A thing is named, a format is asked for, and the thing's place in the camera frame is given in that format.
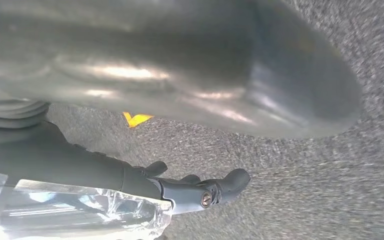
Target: bolt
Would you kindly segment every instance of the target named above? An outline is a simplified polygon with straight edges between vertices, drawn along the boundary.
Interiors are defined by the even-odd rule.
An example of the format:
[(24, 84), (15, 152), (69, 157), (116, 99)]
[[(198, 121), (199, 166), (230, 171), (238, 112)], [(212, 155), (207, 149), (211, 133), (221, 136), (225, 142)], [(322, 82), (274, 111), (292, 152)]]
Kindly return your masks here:
[(211, 201), (212, 201), (211, 193), (209, 191), (204, 192), (201, 198), (202, 207), (205, 209), (208, 208), (211, 204)]

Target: plastic wrap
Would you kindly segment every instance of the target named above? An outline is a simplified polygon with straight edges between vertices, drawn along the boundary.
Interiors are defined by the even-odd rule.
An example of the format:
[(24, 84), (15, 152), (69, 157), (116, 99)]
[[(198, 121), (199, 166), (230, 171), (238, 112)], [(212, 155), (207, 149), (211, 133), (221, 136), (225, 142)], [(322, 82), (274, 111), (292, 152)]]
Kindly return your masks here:
[(172, 217), (169, 201), (109, 189), (21, 180), (9, 196), (0, 240), (153, 240)]

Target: yellow object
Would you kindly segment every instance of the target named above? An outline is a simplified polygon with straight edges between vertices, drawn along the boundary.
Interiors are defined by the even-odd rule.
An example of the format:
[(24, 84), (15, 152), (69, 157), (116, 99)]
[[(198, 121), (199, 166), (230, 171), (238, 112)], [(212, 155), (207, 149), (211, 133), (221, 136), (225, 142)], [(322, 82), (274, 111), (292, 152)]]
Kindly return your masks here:
[(128, 112), (123, 112), (123, 115), (127, 120), (127, 124), (129, 128), (134, 128), (137, 125), (143, 122), (146, 122), (147, 120), (153, 117), (151, 115), (146, 115), (146, 114), (138, 114), (132, 117)]

